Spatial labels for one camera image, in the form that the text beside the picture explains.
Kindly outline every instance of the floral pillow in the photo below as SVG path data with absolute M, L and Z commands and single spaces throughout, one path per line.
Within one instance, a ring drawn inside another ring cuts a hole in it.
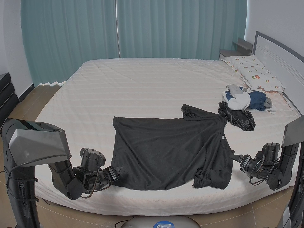
M 251 88 L 263 88 L 265 91 L 283 92 L 285 87 L 269 72 L 264 65 L 256 58 L 250 56 L 233 56 L 222 59 L 236 73 L 240 74 L 245 83 Z

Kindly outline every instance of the tile floor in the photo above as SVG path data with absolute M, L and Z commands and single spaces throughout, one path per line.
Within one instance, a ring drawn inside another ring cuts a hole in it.
M 59 86 L 38 86 L 10 114 L 10 117 L 24 120 L 36 120 L 46 103 L 57 92 Z M 0 171 L 3 170 L 3 143 L 0 139 Z M 4 174 L 0 174 L 0 227 L 14 227 L 16 224 L 8 196 L 6 194 Z M 286 203 L 289 201 L 292 187 L 267 196 L 261 200 L 230 211 L 189 215 L 202 228 L 270 228 L 276 227 Z M 66 207 L 50 206 L 40 199 L 37 203 L 40 222 L 45 228 L 113 228 L 115 223 L 130 219 L 130 216 L 98 215 Z

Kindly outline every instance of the black t-shirt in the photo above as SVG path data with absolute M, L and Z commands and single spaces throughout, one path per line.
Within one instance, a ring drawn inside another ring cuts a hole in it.
M 181 109 L 180 119 L 114 117 L 111 164 L 125 168 L 114 185 L 168 190 L 194 178 L 195 188 L 226 188 L 234 154 L 224 135 L 226 120 L 188 105 Z

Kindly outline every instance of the white bed sheet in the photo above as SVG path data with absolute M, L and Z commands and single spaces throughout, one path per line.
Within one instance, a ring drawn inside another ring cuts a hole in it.
M 170 58 L 91 60 L 84 63 L 47 103 L 37 121 L 66 131 L 73 166 L 79 166 L 83 147 L 101 151 L 110 165 L 115 130 L 114 116 L 181 118 L 181 106 L 217 113 L 227 84 L 245 86 L 241 77 L 223 61 Z M 251 110 L 253 132 L 227 123 L 225 135 L 235 154 L 254 157 L 266 142 L 282 142 L 284 127 L 298 117 L 283 96 L 267 93 L 276 115 Z M 294 184 L 298 161 L 294 164 Z M 262 183 L 249 184 L 239 164 L 225 190 L 195 189 L 193 180 L 167 191 L 137 191 L 123 187 L 96 192 L 89 199 L 69 200 L 52 185 L 47 165 L 36 167 L 36 195 L 74 209 L 107 215 L 186 215 L 220 212 L 243 206 L 273 193 Z

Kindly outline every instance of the blue logo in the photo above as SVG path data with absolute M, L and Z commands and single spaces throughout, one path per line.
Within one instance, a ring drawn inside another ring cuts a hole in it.
M 157 222 L 153 228 L 175 228 L 175 226 L 173 225 L 173 223 L 169 222 L 169 221 L 159 221 Z

